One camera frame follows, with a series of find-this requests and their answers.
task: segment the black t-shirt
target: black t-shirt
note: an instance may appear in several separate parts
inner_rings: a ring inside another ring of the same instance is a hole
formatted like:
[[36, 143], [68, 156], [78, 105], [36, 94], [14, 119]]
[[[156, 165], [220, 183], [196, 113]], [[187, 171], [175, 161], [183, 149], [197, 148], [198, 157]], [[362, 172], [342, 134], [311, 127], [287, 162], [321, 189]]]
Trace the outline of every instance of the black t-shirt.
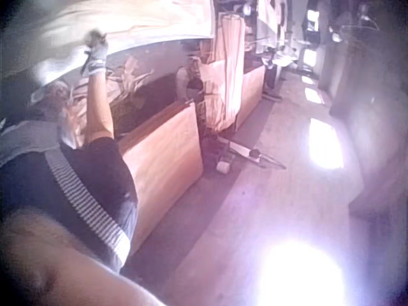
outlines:
[[[99, 138], [80, 150], [62, 143], [61, 151], [88, 192], [131, 241], [136, 226], [137, 196], [115, 140]], [[120, 270], [123, 263], [73, 209], [44, 153], [18, 156], [6, 163], [0, 172], [2, 221], [20, 208], [37, 208], [61, 223], [105, 265]]]

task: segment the wooden floor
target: wooden floor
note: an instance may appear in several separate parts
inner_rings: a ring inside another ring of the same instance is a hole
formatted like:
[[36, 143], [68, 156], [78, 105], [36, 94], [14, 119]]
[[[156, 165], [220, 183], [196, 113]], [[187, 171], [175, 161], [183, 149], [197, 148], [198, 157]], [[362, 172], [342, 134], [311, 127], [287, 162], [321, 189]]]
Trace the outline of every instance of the wooden floor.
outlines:
[[[351, 252], [347, 204], [362, 189], [360, 168], [345, 127], [328, 115], [329, 99], [322, 94], [326, 105], [312, 103], [305, 88], [317, 90], [315, 85], [292, 73], [284, 78], [283, 100], [262, 101], [235, 140], [273, 156], [287, 170], [261, 169], [236, 158], [229, 174], [204, 174], [129, 261], [124, 274], [164, 303], [261, 305], [265, 252], [286, 241], [323, 251], [349, 277], [357, 255]], [[342, 169], [311, 160], [311, 118], [336, 130]]]

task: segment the hand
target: hand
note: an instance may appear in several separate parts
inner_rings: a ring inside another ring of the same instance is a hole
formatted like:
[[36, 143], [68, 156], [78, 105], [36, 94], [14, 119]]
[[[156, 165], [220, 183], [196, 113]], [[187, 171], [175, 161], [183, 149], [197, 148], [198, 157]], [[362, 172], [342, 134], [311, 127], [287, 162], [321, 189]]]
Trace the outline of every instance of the hand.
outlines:
[[108, 55], [108, 43], [106, 35], [102, 35], [99, 31], [93, 30], [87, 37], [87, 46], [90, 48], [87, 54], [88, 59], [85, 63], [89, 75], [106, 71], [106, 57]]

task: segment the sleeve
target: sleeve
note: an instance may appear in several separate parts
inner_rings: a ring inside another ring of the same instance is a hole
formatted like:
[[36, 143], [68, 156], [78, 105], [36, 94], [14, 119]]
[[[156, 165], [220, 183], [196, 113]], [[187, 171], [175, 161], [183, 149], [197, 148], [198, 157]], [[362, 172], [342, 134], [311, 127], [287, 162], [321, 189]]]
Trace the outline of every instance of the sleeve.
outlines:
[[98, 138], [84, 148], [89, 167], [87, 187], [131, 239], [138, 198], [135, 183], [115, 140]]

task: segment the man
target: man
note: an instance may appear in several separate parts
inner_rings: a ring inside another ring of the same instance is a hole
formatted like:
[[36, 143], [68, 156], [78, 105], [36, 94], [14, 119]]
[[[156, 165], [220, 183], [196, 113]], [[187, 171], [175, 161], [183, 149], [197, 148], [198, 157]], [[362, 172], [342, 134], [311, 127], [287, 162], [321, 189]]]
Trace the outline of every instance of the man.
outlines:
[[118, 274], [136, 225], [137, 197], [113, 139], [107, 52], [100, 39], [87, 61], [83, 149], [60, 141], [57, 121], [69, 96], [63, 87], [48, 87], [1, 130], [0, 260], [10, 288], [2, 292], [21, 304], [162, 305]]

